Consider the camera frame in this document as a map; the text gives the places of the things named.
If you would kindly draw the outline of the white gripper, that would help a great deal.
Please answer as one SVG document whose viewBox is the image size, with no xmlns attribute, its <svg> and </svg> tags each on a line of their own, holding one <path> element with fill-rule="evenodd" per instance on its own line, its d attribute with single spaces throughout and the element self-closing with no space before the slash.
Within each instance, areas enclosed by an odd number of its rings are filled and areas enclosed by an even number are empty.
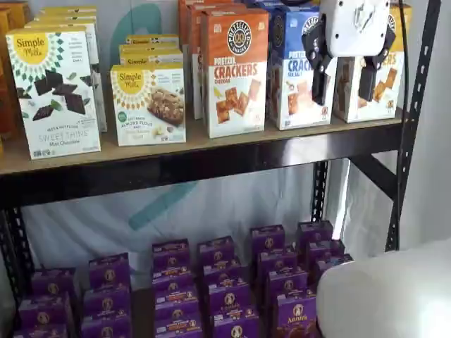
<svg viewBox="0 0 451 338">
<path fill-rule="evenodd" d="M 388 25 L 390 2 L 381 0 L 321 1 L 318 21 L 302 35 L 314 74 L 312 100 L 326 102 L 328 75 L 333 57 L 364 56 L 359 97 L 372 101 L 376 75 L 395 41 Z"/>
</svg>

